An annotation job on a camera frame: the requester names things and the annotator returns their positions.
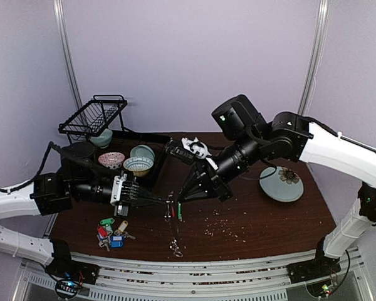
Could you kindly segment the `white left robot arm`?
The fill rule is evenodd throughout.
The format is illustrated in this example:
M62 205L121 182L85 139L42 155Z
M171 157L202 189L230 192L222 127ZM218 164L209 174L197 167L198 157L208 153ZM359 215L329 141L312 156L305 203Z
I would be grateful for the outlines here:
M47 159L51 151L60 155L61 167L57 172L44 174L38 170L22 184L0 188L0 220L59 213L71 209L73 201L114 207L130 204L138 208L165 203L164 198L141 187L131 172L96 164L95 148L89 142L66 147L50 142L43 158ZM67 242L62 240L28 236L0 225L0 251L53 268L63 278L72 278L78 271Z

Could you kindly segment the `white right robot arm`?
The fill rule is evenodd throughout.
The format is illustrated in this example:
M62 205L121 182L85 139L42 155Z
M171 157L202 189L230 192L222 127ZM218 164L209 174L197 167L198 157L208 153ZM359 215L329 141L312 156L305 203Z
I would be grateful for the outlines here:
M192 164L192 169L178 202L229 199L229 183L263 159L318 164L361 180L351 210L321 239L317 257L309 262L309 272L315 277L323 276L333 266L333 260L376 224L376 148L292 112L281 112L267 122L245 95L225 101L212 112L212 117L231 145L211 155L202 142L182 139L182 158Z

